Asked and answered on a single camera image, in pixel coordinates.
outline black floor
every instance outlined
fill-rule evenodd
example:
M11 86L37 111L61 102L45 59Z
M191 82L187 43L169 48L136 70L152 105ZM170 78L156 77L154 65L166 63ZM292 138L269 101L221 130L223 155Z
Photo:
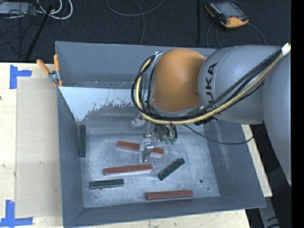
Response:
M35 0L8 1L30 2L37 6ZM71 11L68 0L62 1L63 9L56 14L58 17L67 16ZM212 24L214 20L204 9L205 2L222 0L71 1L72 16L68 19L47 19L37 41L34 38L38 35L43 14L18 19L9 19L7 14L1 14L0 61L35 62L40 58L52 63L55 41L217 49L246 44L282 46L291 42L291 0L234 0L248 15L252 26L245 25L229 31L218 23ZM45 9L51 2L39 0ZM56 1L53 7L58 9L59 5ZM146 11L150 12L144 16L130 16ZM264 127L255 139L266 173L280 168ZM291 227L291 188L280 187L271 201L280 224L277 227ZM257 209L247 210L247 216L252 228L263 227Z

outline orange device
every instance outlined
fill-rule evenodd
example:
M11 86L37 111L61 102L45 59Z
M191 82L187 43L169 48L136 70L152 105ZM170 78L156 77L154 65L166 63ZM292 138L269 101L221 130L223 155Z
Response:
M221 25L234 29L248 23L248 16L231 1L209 2L205 4L207 12Z

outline yellow cable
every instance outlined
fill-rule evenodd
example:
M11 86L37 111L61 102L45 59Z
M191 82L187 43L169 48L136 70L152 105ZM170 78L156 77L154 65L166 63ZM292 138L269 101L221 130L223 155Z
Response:
M236 101L238 101L240 98L242 98L249 90L251 90L254 86L256 86L263 78L266 77L266 75L269 73L269 71L276 65L276 63L283 57L282 54L280 54L271 64L270 66L250 85L248 86L246 89L244 89L242 92L240 92L238 95L236 95L235 97L233 97L232 99L230 99L229 101L227 101L226 103L222 104L221 106L217 107L216 109L202 115L199 117L195 117L192 119L187 119L187 120L181 120L181 121L168 121L168 120L158 120L158 119L154 119L144 113L142 113L143 117L145 119L147 119L150 122L156 123L156 124L162 124L162 125L168 125L168 124L172 124L172 125L177 125L177 124L189 124L189 123L194 123L194 122L199 122L199 121L203 121L221 111L223 111L224 109L228 108L229 106L231 106L232 104L234 104ZM148 63L146 63L141 72L145 69L145 67L148 65ZM139 77L137 80L137 84L136 84L136 104L137 106L139 106L141 109L141 105L139 102L139 85L141 82L142 77Z

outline green bar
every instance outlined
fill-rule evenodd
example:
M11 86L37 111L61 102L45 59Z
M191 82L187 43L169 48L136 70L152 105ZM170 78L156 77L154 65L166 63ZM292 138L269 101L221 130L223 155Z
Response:
M166 177L168 177L172 172L174 172L176 169L178 169L182 164L185 163L185 160L183 158L179 158L172 162L168 167L166 167L163 171L161 171L157 176L162 181Z
M90 189L116 188L124 185L123 179L99 180L90 182Z
M86 126L79 126L79 156L85 157L86 155Z

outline red bar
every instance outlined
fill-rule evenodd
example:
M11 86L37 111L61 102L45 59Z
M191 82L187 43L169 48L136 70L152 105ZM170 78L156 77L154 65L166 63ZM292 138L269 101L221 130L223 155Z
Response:
M125 150L139 151L140 144L132 143L132 142L125 142L125 141L118 141L117 147L120 149L125 149ZM155 148L155 147L151 152L151 154L159 155L159 156L162 156L163 153L164 153L163 149Z
M147 192L147 199L148 200L185 198L185 197L192 197L192 196L193 196L193 191L192 190Z
M104 175L128 174L129 172L148 172L152 170L151 164L119 166L104 169Z

